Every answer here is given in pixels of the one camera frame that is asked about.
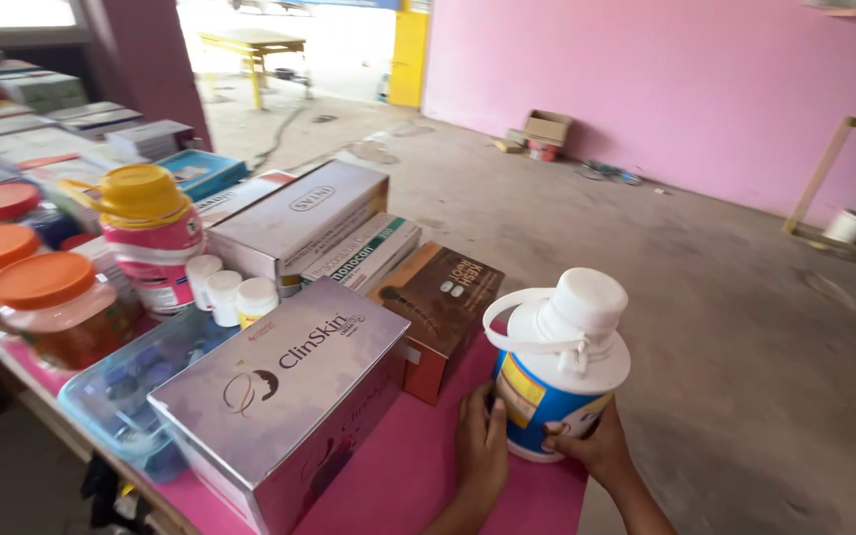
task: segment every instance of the pink table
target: pink table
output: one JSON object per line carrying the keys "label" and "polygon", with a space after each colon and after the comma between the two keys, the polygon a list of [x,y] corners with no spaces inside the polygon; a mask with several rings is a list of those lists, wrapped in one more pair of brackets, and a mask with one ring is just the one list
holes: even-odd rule
{"label": "pink table", "polygon": [[[69,379],[43,370],[22,342],[1,346],[52,396]],[[489,377],[495,356],[487,338],[476,336],[437,407],[402,393],[295,534],[401,534],[424,528],[454,492],[458,400]],[[574,462],[537,465],[512,455],[508,486],[483,532],[576,533],[586,481],[586,471]],[[252,533],[190,470],[154,487],[205,535]]]}

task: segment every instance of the yellow label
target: yellow label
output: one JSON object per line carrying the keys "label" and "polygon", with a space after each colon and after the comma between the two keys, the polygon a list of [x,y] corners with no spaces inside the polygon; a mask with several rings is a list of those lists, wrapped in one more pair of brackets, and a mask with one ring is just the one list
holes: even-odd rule
{"label": "yellow label", "polygon": [[521,428],[527,428],[547,389],[528,377],[514,362],[514,355],[504,355],[497,374],[497,393],[504,399],[507,417]]}
{"label": "yellow label", "polygon": [[263,317],[263,316],[248,316],[239,310],[237,311],[237,314],[240,317],[240,330],[243,330],[243,329],[249,327],[250,325],[254,324],[255,322],[260,321],[260,318]]}

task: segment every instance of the yellow table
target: yellow table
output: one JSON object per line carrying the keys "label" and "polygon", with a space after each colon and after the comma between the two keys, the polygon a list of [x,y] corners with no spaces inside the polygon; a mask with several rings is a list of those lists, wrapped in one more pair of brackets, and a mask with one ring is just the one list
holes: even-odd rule
{"label": "yellow table", "polygon": [[273,30],[259,28],[240,28],[236,30],[201,31],[200,38],[205,46],[216,47],[244,56],[253,82],[253,103],[257,109],[263,109],[263,97],[260,95],[261,78],[266,75],[264,56],[279,53],[305,54],[303,45],[306,40]]}

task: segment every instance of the white bucket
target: white bucket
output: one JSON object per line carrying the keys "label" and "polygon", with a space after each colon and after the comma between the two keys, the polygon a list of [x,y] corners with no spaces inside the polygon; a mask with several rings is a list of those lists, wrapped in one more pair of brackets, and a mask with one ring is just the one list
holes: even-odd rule
{"label": "white bucket", "polygon": [[856,244],[856,211],[843,211],[825,230],[823,236],[836,242]]}

